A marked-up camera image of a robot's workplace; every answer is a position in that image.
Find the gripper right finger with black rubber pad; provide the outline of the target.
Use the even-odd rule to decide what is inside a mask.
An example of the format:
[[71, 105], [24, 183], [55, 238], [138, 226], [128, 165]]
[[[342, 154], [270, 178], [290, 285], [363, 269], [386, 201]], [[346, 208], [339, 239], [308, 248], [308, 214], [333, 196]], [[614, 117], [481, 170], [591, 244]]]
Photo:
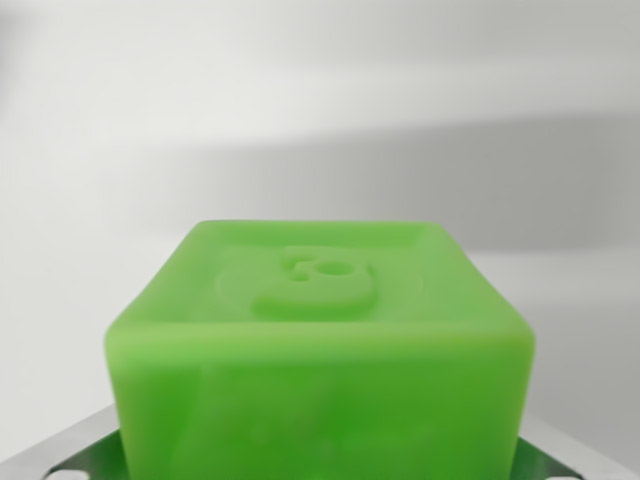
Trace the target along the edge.
[[527, 414], [511, 479], [638, 479], [639, 475], [558, 428]]

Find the gripper left finger with black rubber pad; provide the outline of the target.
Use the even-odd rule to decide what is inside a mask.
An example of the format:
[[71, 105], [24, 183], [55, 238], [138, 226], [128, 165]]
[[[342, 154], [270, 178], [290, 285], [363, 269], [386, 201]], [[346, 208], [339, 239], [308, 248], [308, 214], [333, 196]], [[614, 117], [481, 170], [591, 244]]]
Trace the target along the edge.
[[59, 470], [90, 479], [127, 479], [119, 423], [106, 407], [1, 463], [2, 479], [46, 479]]

